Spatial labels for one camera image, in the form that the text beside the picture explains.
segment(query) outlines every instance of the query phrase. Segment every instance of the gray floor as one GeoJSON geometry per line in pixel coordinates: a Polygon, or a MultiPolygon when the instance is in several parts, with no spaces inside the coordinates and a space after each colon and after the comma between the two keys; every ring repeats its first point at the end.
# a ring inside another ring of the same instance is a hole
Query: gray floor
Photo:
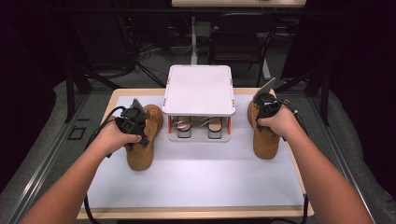
{"type": "MultiPolygon", "coordinates": [[[[288,39],[274,38],[267,53],[267,62],[273,77],[280,76],[289,46],[288,39]]],[[[175,50],[177,52],[186,51],[181,48],[175,50]]],[[[204,64],[206,63],[206,48],[200,46],[199,50],[199,63],[204,64]]],[[[165,74],[168,73],[169,67],[172,64],[190,63],[190,53],[179,54],[173,50],[166,52],[155,49],[150,52],[150,57],[141,63],[164,72],[162,74],[154,71],[158,78],[165,82],[167,79],[165,74]]],[[[255,85],[257,68],[248,71],[246,65],[237,65],[232,66],[232,70],[235,87],[255,85]]],[[[112,81],[127,88],[160,88],[142,71],[133,72],[128,76],[112,79],[112,81]]],[[[76,91],[78,112],[68,125],[64,124],[66,118],[65,84],[61,83],[55,88],[58,96],[57,103],[47,125],[18,172],[0,195],[0,223],[17,222],[36,198],[49,188],[82,153],[89,135],[99,125],[111,94],[111,90],[102,83],[95,80],[91,80],[91,83],[94,87],[91,95],[81,95],[76,91]],[[81,140],[71,142],[67,138],[74,125],[83,125],[87,129],[81,140]]],[[[343,171],[358,189],[372,213],[375,223],[396,223],[394,201],[375,182],[372,173],[362,161],[359,138],[338,99],[331,94],[329,102],[331,126],[326,127],[318,117],[317,100],[305,98],[301,89],[297,86],[293,91],[279,94],[278,97],[289,99],[293,105],[297,106],[307,126],[308,134],[327,158],[343,171]]],[[[260,221],[262,220],[251,219],[241,222],[258,223],[260,221]]],[[[116,220],[101,220],[101,222],[115,223],[116,220]]],[[[88,223],[88,221],[80,220],[78,223],[88,223]]],[[[308,223],[318,223],[318,221],[313,216],[308,219],[308,223]]]]}

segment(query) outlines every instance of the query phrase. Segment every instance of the desk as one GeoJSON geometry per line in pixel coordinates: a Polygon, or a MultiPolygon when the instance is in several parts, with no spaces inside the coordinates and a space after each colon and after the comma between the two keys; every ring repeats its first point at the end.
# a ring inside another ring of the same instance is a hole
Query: desk
{"type": "Polygon", "coordinates": [[[306,0],[172,0],[173,7],[304,7],[306,0]]]}

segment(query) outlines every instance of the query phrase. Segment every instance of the chair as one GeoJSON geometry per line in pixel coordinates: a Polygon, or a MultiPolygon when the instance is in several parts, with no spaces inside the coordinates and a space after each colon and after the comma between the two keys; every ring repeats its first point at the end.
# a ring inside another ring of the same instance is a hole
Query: chair
{"type": "Polygon", "coordinates": [[[210,25],[208,64],[257,63],[263,76],[265,53],[276,22],[264,13],[225,13],[210,25]]]}

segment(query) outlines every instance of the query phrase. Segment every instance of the forearm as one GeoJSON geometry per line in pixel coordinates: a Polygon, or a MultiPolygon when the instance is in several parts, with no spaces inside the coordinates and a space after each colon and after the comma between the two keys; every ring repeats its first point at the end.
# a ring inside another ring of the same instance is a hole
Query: forearm
{"type": "Polygon", "coordinates": [[[89,147],[37,201],[22,223],[74,223],[104,157],[94,147],[89,147]]]}
{"type": "Polygon", "coordinates": [[[302,130],[286,139],[320,223],[372,223],[357,192],[302,130]]]}

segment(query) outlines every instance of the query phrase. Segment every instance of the black controller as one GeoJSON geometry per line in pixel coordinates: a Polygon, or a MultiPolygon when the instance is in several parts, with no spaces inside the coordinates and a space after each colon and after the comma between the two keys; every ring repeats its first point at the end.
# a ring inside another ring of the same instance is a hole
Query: black controller
{"type": "Polygon", "coordinates": [[[122,133],[138,134],[142,136],[140,144],[142,144],[143,147],[149,144],[149,140],[144,132],[146,126],[146,110],[137,99],[134,99],[132,105],[124,109],[120,117],[116,118],[115,121],[122,133]]]}
{"type": "Polygon", "coordinates": [[[257,122],[258,119],[271,118],[277,113],[282,104],[275,98],[275,96],[268,92],[263,92],[253,98],[253,103],[260,107],[257,114],[256,123],[259,130],[262,126],[257,122]]]}

